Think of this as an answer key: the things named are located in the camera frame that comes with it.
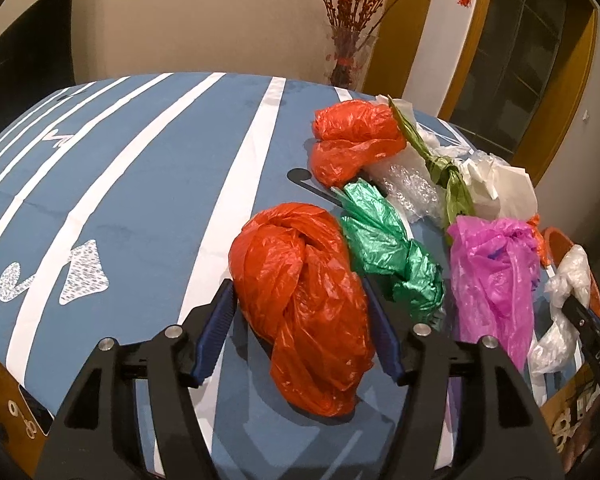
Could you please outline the clear plastic bag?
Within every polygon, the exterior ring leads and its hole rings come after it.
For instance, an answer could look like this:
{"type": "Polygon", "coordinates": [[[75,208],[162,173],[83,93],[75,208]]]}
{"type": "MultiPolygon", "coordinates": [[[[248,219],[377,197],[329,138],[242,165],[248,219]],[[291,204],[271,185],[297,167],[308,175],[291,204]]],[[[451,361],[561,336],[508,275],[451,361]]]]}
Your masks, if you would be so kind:
{"type": "Polygon", "coordinates": [[[588,255],[582,246],[573,245],[545,285],[545,291],[550,295],[552,325],[530,349],[528,367],[532,377],[557,373],[574,357],[578,331],[566,317],[564,305],[574,298],[587,308],[591,289],[588,255]]]}

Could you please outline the knotted orange plastic bag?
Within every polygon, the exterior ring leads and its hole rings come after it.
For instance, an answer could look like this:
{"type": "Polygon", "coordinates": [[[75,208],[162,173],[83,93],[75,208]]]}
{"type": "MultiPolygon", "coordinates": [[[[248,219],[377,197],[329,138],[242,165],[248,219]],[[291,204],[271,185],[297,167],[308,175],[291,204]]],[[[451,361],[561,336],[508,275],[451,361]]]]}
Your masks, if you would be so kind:
{"type": "Polygon", "coordinates": [[[228,268],[242,315],[272,348],[285,400],[316,416],[351,414],[375,348],[337,220],[311,204],[261,211],[234,239],[228,268]]]}

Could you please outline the clear bubble wrap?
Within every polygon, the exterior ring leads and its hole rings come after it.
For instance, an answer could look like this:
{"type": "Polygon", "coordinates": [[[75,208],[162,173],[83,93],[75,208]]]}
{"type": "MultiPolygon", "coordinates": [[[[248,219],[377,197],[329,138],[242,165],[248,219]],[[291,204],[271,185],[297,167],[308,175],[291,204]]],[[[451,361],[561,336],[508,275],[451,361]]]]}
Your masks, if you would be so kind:
{"type": "Polygon", "coordinates": [[[442,228],[444,192],[431,181],[424,159],[411,145],[366,166],[365,171],[408,222],[428,218],[442,228]]]}

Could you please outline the small orange plastic bag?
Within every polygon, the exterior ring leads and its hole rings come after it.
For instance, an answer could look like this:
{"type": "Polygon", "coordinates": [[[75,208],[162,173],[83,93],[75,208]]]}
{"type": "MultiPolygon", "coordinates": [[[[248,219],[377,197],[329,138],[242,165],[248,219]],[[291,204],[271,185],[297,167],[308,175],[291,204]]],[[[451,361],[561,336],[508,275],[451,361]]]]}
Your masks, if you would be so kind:
{"type": "Polygon", "coordinates": [[[540,220],[540,215],[535,214],[527,221],[527,223],[532,229],[532,234],[536,244],[536,253],[538,254],[540,263],[542,264],[543,268],[546,268],[550,265],[550,251],[547,248],[546,239],[539,229],[540,220]]]}

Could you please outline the orange plastic basket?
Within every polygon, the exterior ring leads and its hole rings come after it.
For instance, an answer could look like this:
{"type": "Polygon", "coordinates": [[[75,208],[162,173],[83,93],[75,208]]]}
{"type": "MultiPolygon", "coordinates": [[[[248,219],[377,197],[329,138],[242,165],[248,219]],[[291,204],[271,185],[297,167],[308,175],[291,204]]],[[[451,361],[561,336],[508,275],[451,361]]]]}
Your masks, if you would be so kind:
{"type": "MultiPolygon", "coordinates": [[[[550,261],[553,263],[554,268],[557,268],[559,263],[562,262],[562,258],[570,251],[574,243],[560,229],[553,228],[552,226],[546,228],[542,234],[547,244],[548,253],[550,254],[550,261]]],[[[600,318],[600,290],[598,289],[593,272],[590,272],[590,275],[590,309],[600,318]]]]}

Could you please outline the magenta plastic bag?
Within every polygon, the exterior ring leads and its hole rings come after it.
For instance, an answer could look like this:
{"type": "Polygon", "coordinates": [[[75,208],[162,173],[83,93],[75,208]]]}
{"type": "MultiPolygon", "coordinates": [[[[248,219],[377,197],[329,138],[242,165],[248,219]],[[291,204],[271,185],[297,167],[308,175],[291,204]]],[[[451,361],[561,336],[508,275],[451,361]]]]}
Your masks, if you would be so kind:
{"type": "Polygon", "coordinates": [[[540,280],[532,227],[509,218],[459,216],[448,234],[460,340],[474,344],[493,336],[523,370],[534,331],[533,291],[540,280]]]}

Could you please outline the white plastic bag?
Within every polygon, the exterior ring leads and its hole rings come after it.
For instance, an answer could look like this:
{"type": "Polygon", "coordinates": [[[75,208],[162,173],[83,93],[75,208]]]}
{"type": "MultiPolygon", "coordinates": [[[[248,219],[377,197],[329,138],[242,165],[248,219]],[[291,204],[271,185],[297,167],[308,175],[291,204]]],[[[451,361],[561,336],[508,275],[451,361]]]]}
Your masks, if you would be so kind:
{"type": "Polygon", "coordinates": [[[527,171],[483,151],[460,163],[460,174],[474,203],[477,217],[527,222],[538,212],[538,199],[527,171]]]}

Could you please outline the olive green wrapper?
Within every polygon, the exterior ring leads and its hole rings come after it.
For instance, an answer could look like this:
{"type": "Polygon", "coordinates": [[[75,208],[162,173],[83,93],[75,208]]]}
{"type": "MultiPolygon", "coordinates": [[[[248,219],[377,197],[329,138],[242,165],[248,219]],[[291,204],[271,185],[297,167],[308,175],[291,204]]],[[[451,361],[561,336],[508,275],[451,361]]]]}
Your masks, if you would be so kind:
{"type": "Polygon", "coordinates": [[[476,214],[474,201],[460,173],[460,168],[449,157],[434,154],[428,148],[417,132],[417,128],[407,119],[391,96],[388,97],[388,104],[406,142],[424,160],[432,183],[444,188],[444,225],[447,228],[452,226],[458,216],[474,216],[476,214]]]}

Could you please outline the green plastic bag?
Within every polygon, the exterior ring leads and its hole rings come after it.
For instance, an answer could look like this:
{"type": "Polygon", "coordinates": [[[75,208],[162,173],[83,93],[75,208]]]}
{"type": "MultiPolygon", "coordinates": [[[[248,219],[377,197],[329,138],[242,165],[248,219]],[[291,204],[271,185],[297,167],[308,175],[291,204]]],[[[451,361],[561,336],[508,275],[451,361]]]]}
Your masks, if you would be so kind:
{"type": "Polygon", "coordinates": [[[388,200],[360,179],[336,188],[340,226],[358,268],[388,280],[388,295],[406,305],[416,322],[428,323],[443,310],[442,267],[422,243],[410,237],[388,200]]]}

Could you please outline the blue white striped tablecloth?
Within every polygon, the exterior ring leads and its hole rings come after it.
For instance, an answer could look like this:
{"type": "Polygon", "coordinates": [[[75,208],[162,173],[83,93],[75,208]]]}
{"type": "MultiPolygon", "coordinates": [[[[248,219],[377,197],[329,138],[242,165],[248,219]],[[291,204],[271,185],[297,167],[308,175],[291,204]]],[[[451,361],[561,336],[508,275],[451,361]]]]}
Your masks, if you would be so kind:
{"type": "MultiPolygon", "coordinates": [[[[50,428],[99,341],[149,340],[233,281],[230,246],[256,214],[311,204],[342,233],[336,188],[316,180],[310,154],[315,112],[343,101],[278,77],[131,76],[56,92],[0,136],[0,479],[38,479],[50,428]]],[[[458,321],[449,228],[403,223],[442,267],[442,318],[458,321]]],[[[377,275],[349,258],[362,285],[377,275]]],[[[383,479],[406,391],[376,350],[340,417],[288,403],[271,350],[237,296],[219,361],[189,393],[215,479],[383,479]]],[[[167,479],[147,382],[135,394],[149,479],[167,479]]],[[[453,378],[438,469],[452,462],[459,409],[453,378]]]]}

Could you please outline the wooden framed glass door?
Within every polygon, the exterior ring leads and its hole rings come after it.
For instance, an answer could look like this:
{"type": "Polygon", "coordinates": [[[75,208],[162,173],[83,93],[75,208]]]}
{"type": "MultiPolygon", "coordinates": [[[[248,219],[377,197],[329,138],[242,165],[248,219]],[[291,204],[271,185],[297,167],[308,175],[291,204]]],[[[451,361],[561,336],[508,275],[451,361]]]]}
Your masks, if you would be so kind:
{"type": "Polygon", "coordinates": [[[596,34],[593,0],[474,0],[440,117],[540,183],[580,105],[596,34]]]}

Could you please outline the black television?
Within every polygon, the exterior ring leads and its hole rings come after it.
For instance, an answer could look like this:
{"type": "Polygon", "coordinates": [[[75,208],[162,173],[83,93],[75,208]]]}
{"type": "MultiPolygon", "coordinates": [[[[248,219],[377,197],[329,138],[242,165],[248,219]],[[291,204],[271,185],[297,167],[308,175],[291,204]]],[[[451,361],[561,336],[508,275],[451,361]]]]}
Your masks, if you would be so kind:
{"type": "Polygon", "coordinates": [[[0,36],[0,133],[53,91],[72,87],[72,0],[38,0],[0,36]]]}

